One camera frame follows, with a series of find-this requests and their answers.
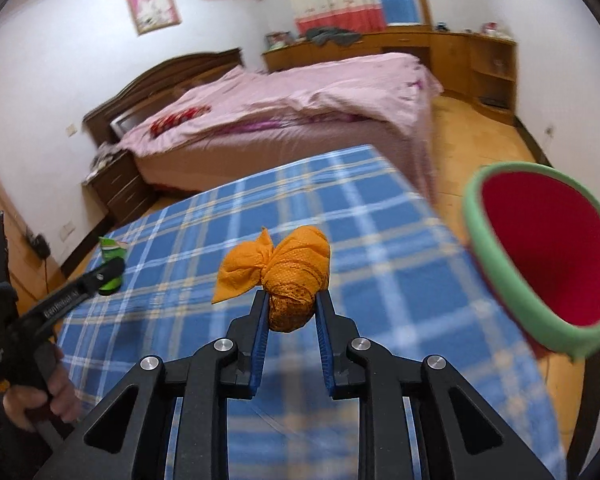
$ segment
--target red cushion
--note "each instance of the red cushion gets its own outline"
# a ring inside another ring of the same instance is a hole
[[[149,131],[155,138],[167,130],[178,126],[179,124],[195,119],[196,117],[200,117],[201,115],[207,114],[210,111],[211,106],[209,105],[193,106],[181,112],[156,119],[153,123],[151,123]]]

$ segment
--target green rim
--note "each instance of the green rim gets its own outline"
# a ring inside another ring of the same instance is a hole
[[[582,184],[560,171],[531,162],[499,162],[475,174],[462,200],[462,214],[472,250],[493,290],[525,331],[549,350],[572,358],[587,357],[600,348],[600,322],[582,327],[556,316],[518,272],[488,221],[482,203],[484,182],[496,174],[517,171],[543,174],[573,187],[600,215],[600,202]]]

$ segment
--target shelf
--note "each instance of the shelf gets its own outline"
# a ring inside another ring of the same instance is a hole
[[[511,81],[512,83],[515,83],[515,81],[516,81],[516,78],[514,78],[510,75],[496,74],[495,72],[490,72],[488,70],[483,70],[481,68],[472,68],[472,70],[474,72],[477,72],[478,74],[487,75],[490,77],[496,77],[498,79],[504,79],[505,81]]]
[[[492,41],[493,43],[502,43],[506,45],[516,46],[517,43],[514,40],[505,40],[504,38],[497,38],[495,36],[488,36],[487,34],[472,34],[472,38],[483,41]]]
[[[481,113],[485,117],[493,119],[494,121],[512,125],[514,123],[514,115],[512,110],[482,104],[480,99],[477,97],[473,98],[472,105],[474,110],[476,110],[478,113]]]

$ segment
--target power outlet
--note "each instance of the power outlet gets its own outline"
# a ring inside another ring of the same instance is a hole
[[[41,260],[46,260],[51,256],[51,248],[43,234],[34,235],[33,232],[27,229],[27,242],[33,251]]]
[[[69,222],[68,224],[65,224],[64,226],[62,226],[62,229],[60,229],[60,239],[65,242],[66,239],[69,237],[69,235],[71,233],[73,233],[75,231],[75,225],[73,222]]]

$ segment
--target blue plaid mattress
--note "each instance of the blue plaid mattress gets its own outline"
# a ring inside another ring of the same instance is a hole
[[[370,146],[255,174],[114,231],[130,244],[122,290],[75,309],[59,338],[85,407],[141,357],[179,359],[224,336],[255,292],[211,305],[222,258],[263,226],[277,244],[305,224],[331,243],[339,314],[396,355],[447,358],[554,476],[566,478],[554,410],[520,331],[427,202]],[[231,478],[357,478],[358,402],[328,397],[314,321],[270,333],[266,355],[257,396],[229,401]],[[170,466],[173,457],[172,439]],[[418,477],[417,453],[414,468]]]

